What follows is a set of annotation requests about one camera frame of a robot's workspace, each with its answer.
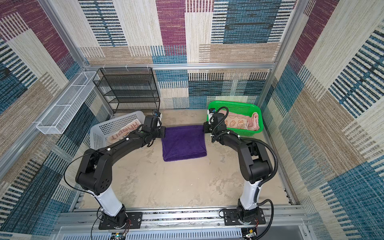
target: white wire mesh basket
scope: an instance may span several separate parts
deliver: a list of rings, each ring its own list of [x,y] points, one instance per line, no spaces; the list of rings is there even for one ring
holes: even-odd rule
[[[37,125],[43,134],[63,134],[99,79],[95,71],[82,72]]]
[[[136,111],[94,125],[91,128],[91,132],[89,134],[89,142],[91,148],[97,150],[99,148],[111,145],[112,143],[108,141],[108,137],[119,131],[122,127],[132,122],[136,118],[140,121],[141,124],[143,124],[145,115],[142,111]]]

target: green plastic basket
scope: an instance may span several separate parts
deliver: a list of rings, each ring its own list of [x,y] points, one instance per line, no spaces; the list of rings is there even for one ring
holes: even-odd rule
[[[257,112],[257,114],[259,114],[259,127],[260,127],[260,129],[257,131],[228,128],[228,129],[233,130],[235,133],[239,134],[240,136],[252,136],[255,133],[261,132],[264,129],[262,111],[260,110],[260,108],[258,106],[253,105],[253,104],[249,104],[249,103],[235,103],[235,102],[227,102],[227,101],[213,101],[208,105],[208,109],[214,108],[217,110],[220,107],[227,107],[230,112],[243,114],[243,115],[250,116],[250,117],[252,117],[252,114],[254,112]]]

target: ventilated metal panel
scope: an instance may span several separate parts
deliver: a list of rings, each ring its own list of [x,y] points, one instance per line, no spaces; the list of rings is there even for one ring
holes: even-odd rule
[[[135,231],[129,232],[126,240],[186,240],[186,239],[228,239],[241,238],[241,229],[218,228],[218,229],[188,229],[188,230],[165,230],[165,231]]]
[[[111,233],[92,233],[92,239],[93,240],[110,240],[111,239]],[[77,234],[64,234],[63,240],[91,240],[91,234],[90,233],[77,233]]]

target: purple towel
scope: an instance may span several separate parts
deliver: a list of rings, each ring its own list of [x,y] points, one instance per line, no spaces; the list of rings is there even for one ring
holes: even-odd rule
[[[161,141],[166,162],[207,155],[203,125],[167,127],[166,137]]]

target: black wire shelf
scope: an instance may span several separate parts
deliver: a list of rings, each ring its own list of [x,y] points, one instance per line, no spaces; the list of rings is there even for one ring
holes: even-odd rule
[[[93,81],[114,113],[159,110],[160,98],[152,68],[100,68]]]

